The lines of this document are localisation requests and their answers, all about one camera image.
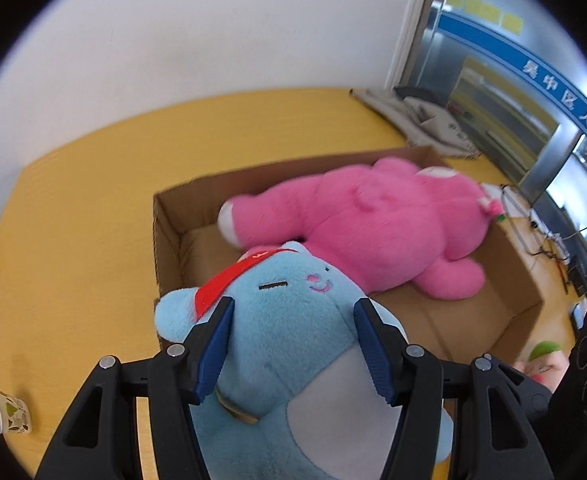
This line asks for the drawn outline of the blue plush toy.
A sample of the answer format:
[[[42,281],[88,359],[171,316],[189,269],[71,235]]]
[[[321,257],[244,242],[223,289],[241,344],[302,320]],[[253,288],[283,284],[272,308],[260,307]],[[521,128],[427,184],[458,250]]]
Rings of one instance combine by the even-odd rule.
[[[363,290],[297,242],[254,248],[205,285],[162,296],[179,344],[234,302],[213,391],[192,411],[214,479],[377,479],[401,412],[377,393],[354,324]]]

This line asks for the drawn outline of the black device with circles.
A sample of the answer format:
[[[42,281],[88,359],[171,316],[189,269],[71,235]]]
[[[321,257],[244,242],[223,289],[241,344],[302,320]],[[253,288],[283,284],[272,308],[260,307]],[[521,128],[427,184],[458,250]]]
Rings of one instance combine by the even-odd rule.
[[[568,370],[551,396],[549,419],[554,476],[587,480],[587,311]]]

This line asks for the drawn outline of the pastel plush doll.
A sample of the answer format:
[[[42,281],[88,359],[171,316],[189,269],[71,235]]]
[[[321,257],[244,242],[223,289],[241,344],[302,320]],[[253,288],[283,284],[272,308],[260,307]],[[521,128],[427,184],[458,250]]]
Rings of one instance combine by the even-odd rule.
[[[555,341],[539,342],[525,361],[517,361],[514,368],[535,382],[555,392],[569,368],[569,360]]]

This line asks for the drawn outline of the patterned paper cup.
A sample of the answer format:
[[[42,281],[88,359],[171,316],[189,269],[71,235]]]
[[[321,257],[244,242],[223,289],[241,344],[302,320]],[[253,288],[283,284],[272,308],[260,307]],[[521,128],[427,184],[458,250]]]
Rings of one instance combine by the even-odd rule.
[[[30,434],[32,428],[27,404],[0,391],[0,434]]]

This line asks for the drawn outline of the cardboard box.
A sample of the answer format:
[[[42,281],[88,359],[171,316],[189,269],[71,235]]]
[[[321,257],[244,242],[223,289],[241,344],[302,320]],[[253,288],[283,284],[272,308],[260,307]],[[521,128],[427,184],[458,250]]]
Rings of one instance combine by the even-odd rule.
[[[258,194],[284,180],[353,164],[371,165],[386,151],[290,159],[202,177],[154,197],[156,280],[161,295],[202,286],[242,253],[223,240],[216,218],[228,197]],[[412,284],[379,292],[375,300],[393,313],[409,339],[440,359],[468,363],[489,352],[511,363],[525,348],[543,298],[517,249],[500,226],[491,226],[472,257],[485,283],[463,300],[433,299]]]

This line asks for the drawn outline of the pink plush bear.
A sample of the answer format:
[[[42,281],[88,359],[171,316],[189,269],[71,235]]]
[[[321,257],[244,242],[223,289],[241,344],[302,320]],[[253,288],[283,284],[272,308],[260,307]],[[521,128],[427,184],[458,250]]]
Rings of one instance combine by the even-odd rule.
[[[239,249],[298,240],[367,294],[413,283],[432,298],[461,300],[484,285],[471,255],[503,213],[453,168],[387,156],[233,196],[218,228]]]

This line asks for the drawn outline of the grey cloth bag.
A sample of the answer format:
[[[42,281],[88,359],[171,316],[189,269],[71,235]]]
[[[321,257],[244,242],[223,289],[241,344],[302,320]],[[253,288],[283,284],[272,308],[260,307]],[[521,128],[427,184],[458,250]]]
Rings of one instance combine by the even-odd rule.
[[[417,89],[352,89],[350,96],[399,130],[413,148],[433,148],[441,157],[480,156],[453,115],[432,100],[422,99]]]

